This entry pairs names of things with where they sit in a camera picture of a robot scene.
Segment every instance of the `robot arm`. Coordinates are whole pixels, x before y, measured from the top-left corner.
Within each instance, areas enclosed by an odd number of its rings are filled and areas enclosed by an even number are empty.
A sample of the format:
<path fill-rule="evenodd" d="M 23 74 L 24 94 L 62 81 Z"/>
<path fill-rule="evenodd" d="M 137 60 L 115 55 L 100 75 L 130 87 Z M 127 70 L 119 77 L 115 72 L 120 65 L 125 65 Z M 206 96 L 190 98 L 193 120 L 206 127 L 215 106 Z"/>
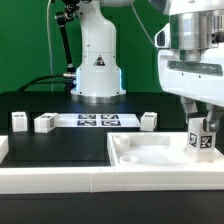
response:
<path fill-rule="evenodd" d="M 134 0 L 63 0 L 65 11 L 56 18 L 61 30 L 68 73 L 76 73 L 73 100 L 88 103 L 110 103 L 122 100 L 126 91 L 121 87 L 121 70 L 116 64 L 116 29 L 105 19 L 101 6 L 120 7 Z M 82 30 L 82 64 L 74 68 L 65 24 L 74 17 Z"/>
<path fill-rule="evenodd" d="M 155 37 L 160 84 L 181 96 L 186 115 L 207 104 L 204 130 L 217 132 L 224 107 L 224 2 L 222 0 L 149 0 L 170 17 Z"/>

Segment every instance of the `white cube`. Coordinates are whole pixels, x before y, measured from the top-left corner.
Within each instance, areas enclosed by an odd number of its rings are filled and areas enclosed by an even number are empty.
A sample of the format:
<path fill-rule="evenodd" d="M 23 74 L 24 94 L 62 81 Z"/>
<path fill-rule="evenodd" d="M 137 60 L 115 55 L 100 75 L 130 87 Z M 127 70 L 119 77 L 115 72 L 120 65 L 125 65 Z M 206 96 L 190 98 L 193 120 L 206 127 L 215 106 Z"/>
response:
<path fill-rule="evenodd" d="M 12 129 L 13 132 L 22 132 L 28 130 L 27 116 L 25 112 L 12 113 Z"/>
<path fill-rule="evenodd" d="M 216 133 L 204 131 L 204 119 L 189 119 L 187 152 L 196 162 L 213 161 Z"/>
<path fill-rule="evenodd" d="M 45 113 L 34 119 L 34 131 L 48 133 L 56 127 L 58 119 L 57 113 Z"/>
<path fill-rule="evenodd" d="M 141 131 L 154 131 L 157 125 L 157 113 L 145 112 L 141 117 Z"/>

